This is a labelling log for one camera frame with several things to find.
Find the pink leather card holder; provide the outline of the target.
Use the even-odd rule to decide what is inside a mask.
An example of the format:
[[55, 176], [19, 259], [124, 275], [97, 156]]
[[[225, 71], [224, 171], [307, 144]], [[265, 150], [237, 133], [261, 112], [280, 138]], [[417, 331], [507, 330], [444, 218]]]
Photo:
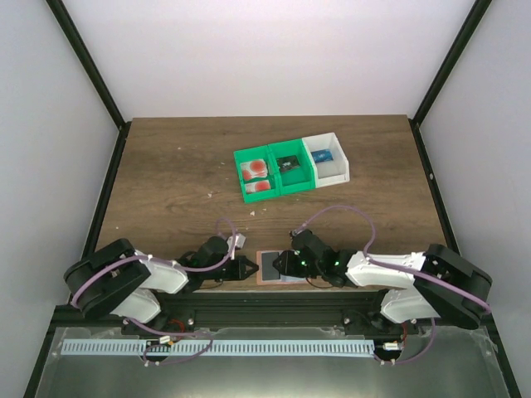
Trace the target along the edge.
[[283, 275], [273, 266], [273, 261], [276, 260], [281, 253], [281, 250], [262, 250], [256, 252], [256, 264], [259, 267], [259, 270], [256, 272], [256, 282], [258, 285], [292, 285], [306, 283], [304, 278]]

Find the red circle card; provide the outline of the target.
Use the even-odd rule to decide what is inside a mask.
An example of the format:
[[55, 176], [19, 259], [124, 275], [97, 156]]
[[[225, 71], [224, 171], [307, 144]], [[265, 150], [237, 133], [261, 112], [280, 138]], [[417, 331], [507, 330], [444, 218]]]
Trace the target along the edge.
[[248, 168], [253, 175], [266, 175], [268, 172], [267, 164], [264, 159], [256, 159], [249, 162]]
[[248, 182], [245, 185], [246, 194], [254, 194], [258, 192], [265, 192], [271, 189], [271, 184], [269, 180], [260, 180], [256, 182]]

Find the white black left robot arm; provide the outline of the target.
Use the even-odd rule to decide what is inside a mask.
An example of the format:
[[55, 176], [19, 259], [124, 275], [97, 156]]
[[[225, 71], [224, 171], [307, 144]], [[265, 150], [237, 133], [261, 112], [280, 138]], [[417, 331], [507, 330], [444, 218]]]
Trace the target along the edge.
[[149, 323], [162, 312], [157, 293], [192, 293], [205, 281], [242, 281], [255, 274], [259, 266], [236, 254], [244, 241], [240, 234], [213, 236], [198, 250], [163, 260], [118, 239], [72, 265], [63, 279], [71, 305], [84, 318], [116, 315]]

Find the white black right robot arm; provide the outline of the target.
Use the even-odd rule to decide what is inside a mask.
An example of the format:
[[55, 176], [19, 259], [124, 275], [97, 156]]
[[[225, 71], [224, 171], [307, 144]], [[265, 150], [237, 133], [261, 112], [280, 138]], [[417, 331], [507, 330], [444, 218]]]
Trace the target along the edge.
[[293, 235], [272, 266], [281, 275], [320, 277], [337, 288], [379, 287], [374, 325], [433, 318], [474, 330], [486, 314], [492, 278], [444, 245], [405, 255], [334, 250], [312, 231]]

